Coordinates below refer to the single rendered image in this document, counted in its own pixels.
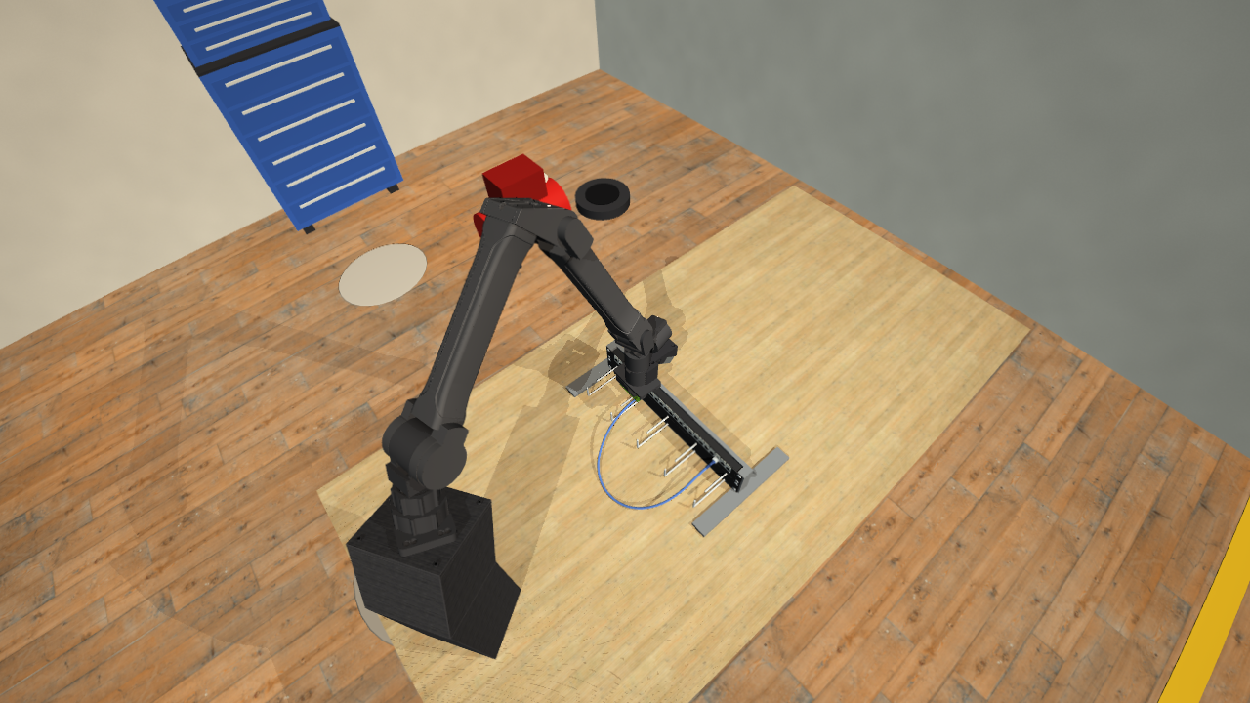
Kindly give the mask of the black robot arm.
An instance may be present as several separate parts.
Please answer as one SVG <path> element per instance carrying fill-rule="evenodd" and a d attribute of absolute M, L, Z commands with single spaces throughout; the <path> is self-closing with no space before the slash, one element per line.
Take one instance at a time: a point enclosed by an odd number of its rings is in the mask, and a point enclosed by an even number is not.
<path fill-rule="evenodd" d="M 392 482 L 388 504 L 399 555 L 418 555 L 458 539 L 442 487 L 454 483 L 466 464 L 464 443 L 469 429 L 464 422 L 469 397 L 519 268 L 534 243 L 598 309 L 612 340 L 624 346 L 625 367 L 630 372 L 648 369 L 645 387 L 659 377 L 659 364 L 676 357 L 668 320 L 655 315 L 646 319 L 631 306 L 591 250 L 594 236 L 575 211 L 550 205 L 532 196 L 486 196 L 482 201 L 480 245 L 432 373 L 421 394 L 406 400 L 401 415 L 381 437 L 382 450 L 392 459 L 388 463 L 388 480 Z"/>

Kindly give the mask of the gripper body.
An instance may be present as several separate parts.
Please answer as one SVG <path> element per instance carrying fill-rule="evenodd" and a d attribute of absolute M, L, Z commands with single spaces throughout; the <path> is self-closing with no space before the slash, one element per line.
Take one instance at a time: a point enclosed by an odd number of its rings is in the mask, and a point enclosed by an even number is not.
<path fill-rule="evenodd" d="M 645 372 L 630 372 L 628 367 L 625 367 L 625 363 L 612 369 L 612 374 L 616 374 L 616 380 L 619 380 L 621 387 L 624 387 L 631 397 L 639 397 L 640 400 L 650 394 L 652 389 L 659 389 L 661 387 L 661 382 L 658 378 L 645 387 L 646 372 L 648 369 L 645 369 Z"/>

